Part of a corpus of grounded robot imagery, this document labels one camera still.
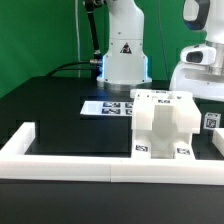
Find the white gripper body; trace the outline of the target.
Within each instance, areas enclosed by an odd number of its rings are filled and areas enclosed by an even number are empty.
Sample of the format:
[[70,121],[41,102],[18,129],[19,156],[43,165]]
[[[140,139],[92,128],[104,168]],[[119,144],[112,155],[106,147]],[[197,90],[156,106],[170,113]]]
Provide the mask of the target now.
[[184,48],[169,89],[224,102],[224,44],[204,43]]

